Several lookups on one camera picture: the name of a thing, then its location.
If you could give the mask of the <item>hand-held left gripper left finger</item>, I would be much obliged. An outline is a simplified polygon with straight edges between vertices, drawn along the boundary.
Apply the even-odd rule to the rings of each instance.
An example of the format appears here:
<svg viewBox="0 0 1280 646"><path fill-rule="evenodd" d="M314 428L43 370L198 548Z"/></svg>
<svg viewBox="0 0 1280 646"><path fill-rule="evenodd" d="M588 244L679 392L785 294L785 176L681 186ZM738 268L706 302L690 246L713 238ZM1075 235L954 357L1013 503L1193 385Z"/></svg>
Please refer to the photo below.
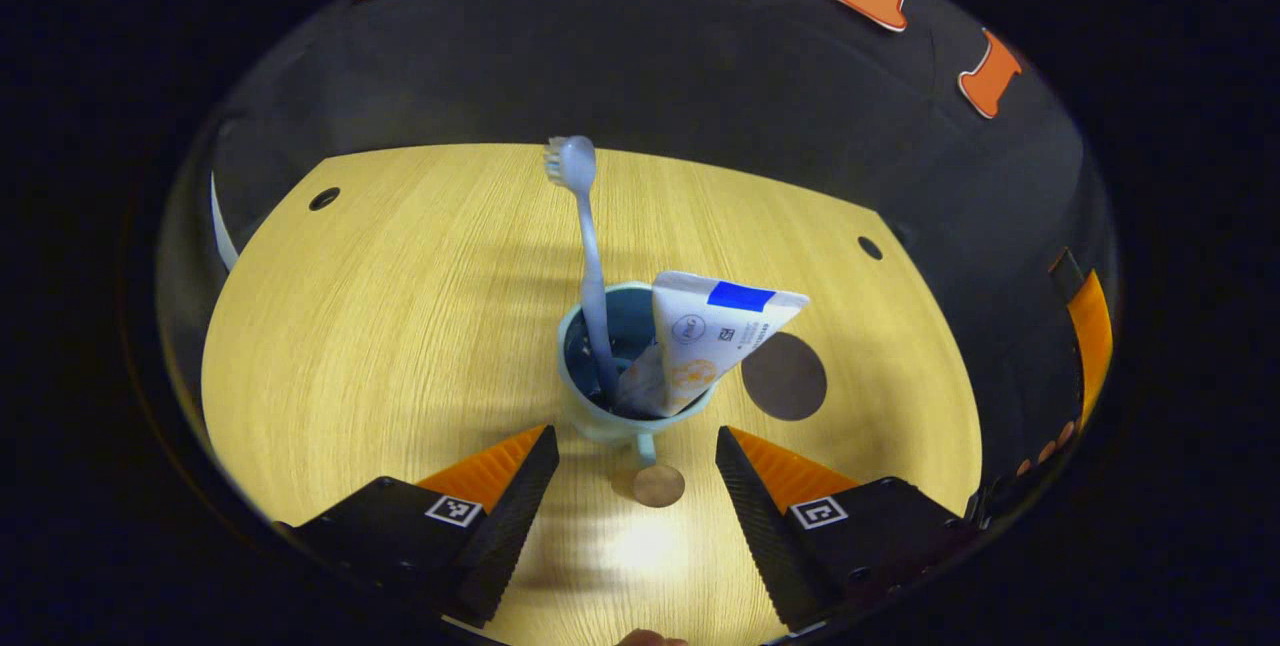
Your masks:
<svg viewBox="0 0 1280 646"><path fill-rule="evenodd" d="M558 466L556 429L540 423L416 484L372 478L305 523L275 528L356 585L481 628Z"/></svg>

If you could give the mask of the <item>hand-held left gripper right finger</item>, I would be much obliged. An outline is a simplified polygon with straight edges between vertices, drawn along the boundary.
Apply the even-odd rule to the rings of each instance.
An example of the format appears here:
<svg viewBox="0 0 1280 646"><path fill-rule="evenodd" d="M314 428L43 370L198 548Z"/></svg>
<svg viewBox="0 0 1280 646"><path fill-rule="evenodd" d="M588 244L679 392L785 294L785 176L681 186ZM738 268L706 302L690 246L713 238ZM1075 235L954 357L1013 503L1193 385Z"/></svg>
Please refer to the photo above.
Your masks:
<svg viewBox="0 0 1280 646"><path fill-rule="evenodd" d="M719 429L716 466L791 631L882 609L968 554L984 532L905 478L861 485L744 429Z"/></svg>

